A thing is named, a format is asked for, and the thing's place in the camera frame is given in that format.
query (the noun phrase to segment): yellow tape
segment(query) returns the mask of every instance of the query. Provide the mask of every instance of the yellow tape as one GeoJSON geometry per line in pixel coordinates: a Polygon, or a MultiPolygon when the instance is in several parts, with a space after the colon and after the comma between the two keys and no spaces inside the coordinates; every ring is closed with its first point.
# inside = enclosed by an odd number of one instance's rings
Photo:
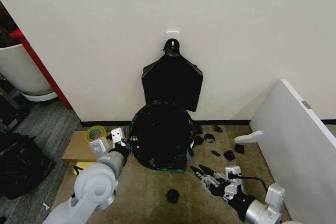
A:
{"type": "Polygon", "coordinates": [[[93,164],[95,164],[94,161],[79,161],[79,162],[76,163],[75,166],[79,168],[79,169],[77,169],[77,171],[79,173],[81,173],[81,171],[82,171],[81,169],[84,169],[84,168],[86,168],[86,167],[88,167],[90,165],[93,165],[93,164]]]}
{"type": "Polygon", "coordinates": [[[93,140],[96,140],[100,137],[106,137],[107,136],[107,132],[105,130],[104,127],[102,126],[93,126],[90,129],[88,129],[85,133],[85,140],[86,142],[90,143],[93,140]]]}

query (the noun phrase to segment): baseboard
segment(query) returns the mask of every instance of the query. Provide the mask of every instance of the baseboard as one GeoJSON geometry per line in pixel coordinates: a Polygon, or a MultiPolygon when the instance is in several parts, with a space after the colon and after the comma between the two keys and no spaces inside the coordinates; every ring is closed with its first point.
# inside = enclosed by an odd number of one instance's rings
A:
{"type": "Polygon", "coordinates": [[[321,119],[324,124],[336,124],[336,119],[321,119]]]}
{"type": "Polygon", "coordinates": [[[198,125],[248,125],[251,120],[196,120],[198,125]]]}
{"type": "MultiPolygon", "coordinates": [[[[198,125],[248,125],[251,120],[196,120],[198,125]]],[[[336,119],[322,119],[324,124],[336,124],[336,119]]],[[[101,126],[128,126],[131,121],[80,121],[83,127],[101,126]]]]}
{"type": "Polygon", "coordinates": [[[128,126],[131,121],[80,121],[83,127],[92,127],[95,125],[100,126],[128,126]]]}

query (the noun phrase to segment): robotic arm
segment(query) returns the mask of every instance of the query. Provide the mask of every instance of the robotic arm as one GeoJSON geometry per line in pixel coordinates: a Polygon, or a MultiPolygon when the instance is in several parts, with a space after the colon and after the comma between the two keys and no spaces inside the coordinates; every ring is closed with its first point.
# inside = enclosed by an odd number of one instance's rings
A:
{"type": "MultiPolygon", "coordinates": [[[[285,197],[285,189],[277,184],[268,187],[265,204],[252,195],[243,192],[241,170],[239,166],[225,167],[225,174],[216,173],[210,168],[199,165],[200,169],[191,166],[194,174],[201,180],[204,189],[213,196],[222,197],[224,202],[233,207],[239,218],[249,224],[281,223],[281,207],[285,197]]],[[[286,221],[286,224],[300,224],[286,221]]]]}
{"type": "Polygon", "coordinates": [[[113,203],[129,150],[118,145],[108,153],[109,144],[104,137],[91,142],[90,147],[97,158],[96,163],[78,175],[75,193],[67,202],[57,206],[44,224],[83,224],[94,211],[104,210],[113,203]]]}

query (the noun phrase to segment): cardboard box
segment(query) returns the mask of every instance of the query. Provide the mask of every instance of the cardboard box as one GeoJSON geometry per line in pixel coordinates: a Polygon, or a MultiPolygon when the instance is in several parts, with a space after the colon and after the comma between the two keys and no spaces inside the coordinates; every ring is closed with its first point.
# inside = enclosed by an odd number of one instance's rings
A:
{"type": "Polygon", "coordinates": [[[96,161],[90,145],[85,140],[85,131],[74,131],[62,159],[68,163],[78,161],[96,161]]]}

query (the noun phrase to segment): black garbage bag hanging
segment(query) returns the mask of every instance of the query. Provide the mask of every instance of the black garbage bag hanging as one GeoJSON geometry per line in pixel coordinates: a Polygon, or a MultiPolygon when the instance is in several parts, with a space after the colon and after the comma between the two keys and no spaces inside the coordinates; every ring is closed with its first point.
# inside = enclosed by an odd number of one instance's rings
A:
{"type": "Polygon", "coordinates": [[[146,104],[155,100],[175,102],[195,112],[203,73],[180,54],[176,39],[167,40],[163,50],[164,56],[143,68],[141,79],[146,104]]]}
{"type": "Polygon", "coordinates": [[[181,106],[153,101],[130,124],[134,157],[150,169],[183,172],[193,155],[194,129],[194,121],[181,106]]]}
{"type": "Polygon", "coordinates": [[[35,188],[54,167],[34,137],[8,133],[0,136],[0,193],[15,199],[35,188]]]}

